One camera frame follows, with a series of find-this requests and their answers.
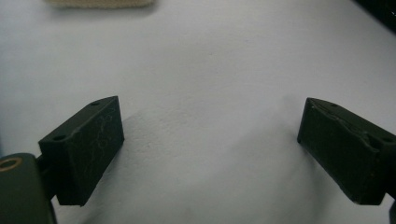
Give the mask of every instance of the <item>white surface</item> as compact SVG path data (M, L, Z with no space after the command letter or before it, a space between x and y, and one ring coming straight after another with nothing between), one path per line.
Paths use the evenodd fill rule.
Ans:
M118 95L126 141L66 223L388 223L296 143L306 97L396 133L395 36L347 0L0 3L4 154Z

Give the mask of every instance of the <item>white table surface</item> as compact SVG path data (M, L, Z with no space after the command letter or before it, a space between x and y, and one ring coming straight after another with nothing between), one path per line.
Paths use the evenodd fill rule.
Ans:
M120 97L126 140L67 223L388 223L296 143L306 97L396 133L396 39L348 0L0 2L3 155Z

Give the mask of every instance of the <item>beige object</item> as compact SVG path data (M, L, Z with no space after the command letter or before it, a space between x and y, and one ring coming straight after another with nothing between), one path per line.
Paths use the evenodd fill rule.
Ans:
M45 0L56 7L96 7L96 8L120 8L120 7L144 7L154 0Z

